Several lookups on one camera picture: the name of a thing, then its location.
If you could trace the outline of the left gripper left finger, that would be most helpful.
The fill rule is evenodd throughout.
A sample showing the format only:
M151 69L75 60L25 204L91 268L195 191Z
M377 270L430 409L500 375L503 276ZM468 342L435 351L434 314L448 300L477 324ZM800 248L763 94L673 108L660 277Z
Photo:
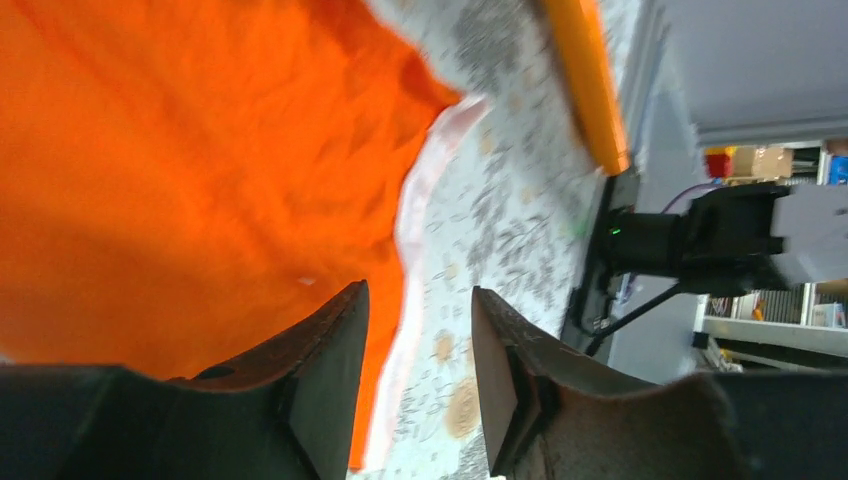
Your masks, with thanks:
M369 318L354 282L293 327L182 381L168 479L342 479Z

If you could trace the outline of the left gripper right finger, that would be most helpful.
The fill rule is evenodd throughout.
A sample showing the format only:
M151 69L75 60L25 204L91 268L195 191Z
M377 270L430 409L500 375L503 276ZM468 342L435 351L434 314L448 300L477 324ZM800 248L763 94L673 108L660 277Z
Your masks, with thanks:
M615 397L650 382L592 359L532 324L491 289L471 294L472 345L489 473L507 476L564 406L564 394Z

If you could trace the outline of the orange underwear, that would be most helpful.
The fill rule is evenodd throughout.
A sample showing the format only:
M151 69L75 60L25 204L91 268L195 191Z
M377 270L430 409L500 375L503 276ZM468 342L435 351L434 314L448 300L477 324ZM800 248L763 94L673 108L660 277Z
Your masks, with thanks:
M188 376L363 279L349 464L379 468L427 202L487 111L363 1L5 1L1 352Z

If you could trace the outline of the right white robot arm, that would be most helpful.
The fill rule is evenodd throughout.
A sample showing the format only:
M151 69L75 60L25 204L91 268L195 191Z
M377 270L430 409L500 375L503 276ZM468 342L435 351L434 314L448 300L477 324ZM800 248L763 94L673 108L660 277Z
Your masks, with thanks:
M683 213L620 208L603 221L612 274L669 279L667 294L741 296L847 275L847 188L774 182L717 188Z

